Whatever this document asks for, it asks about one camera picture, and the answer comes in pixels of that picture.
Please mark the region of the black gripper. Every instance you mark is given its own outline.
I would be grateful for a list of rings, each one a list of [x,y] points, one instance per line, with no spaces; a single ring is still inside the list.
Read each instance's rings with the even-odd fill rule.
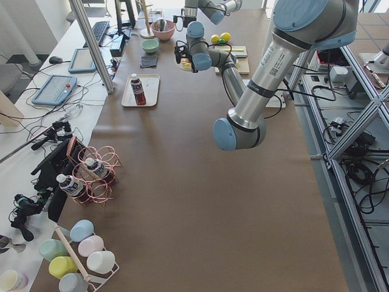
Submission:
[[[190,50],[187,43],[179,44],[176,42],[174,47],[174,56],[177,64],[180,64],[183,58],[190,60]]]

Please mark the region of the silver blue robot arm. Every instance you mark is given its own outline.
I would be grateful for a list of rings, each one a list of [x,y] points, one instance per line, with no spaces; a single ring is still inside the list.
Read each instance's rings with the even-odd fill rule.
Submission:
[[[268,32],[272,41],[256,71],[245,84],[230,52],[211,48],[204,39],[205,29],[197,21],[201,10],[219,24],[226,14],[239,10],[241,1],[186,1],[183,26],[186,43],[176,46],[176,62],[191,61],[193,72],[218,68],[233,108],[213,125],[215,144],[225,151],[256,147],[265,138],[262,115],[297,57],[310,49],[333,49],[354,41],[359,4],[357,1],[277,1],[272,12],[273,26]]]
[[[182,27],[187,29],[189,24],[198,21],[200,10],[213,24],[219,24],[226,16],[241,9],[243,2],[240,0],[221,1],[214,3],[206,0],[186,0],[179,15],[173,16],[173,23],[182,21]]]

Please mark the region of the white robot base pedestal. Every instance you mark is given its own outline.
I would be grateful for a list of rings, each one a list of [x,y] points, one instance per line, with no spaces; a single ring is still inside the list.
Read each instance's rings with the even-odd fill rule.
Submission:
[[[281,107],[283,100],[277,94],[277,88],[284,79],[290,60],[284,39],[268,31],[261,60],[237,106],[255,111],[262,111],[265,107]]]

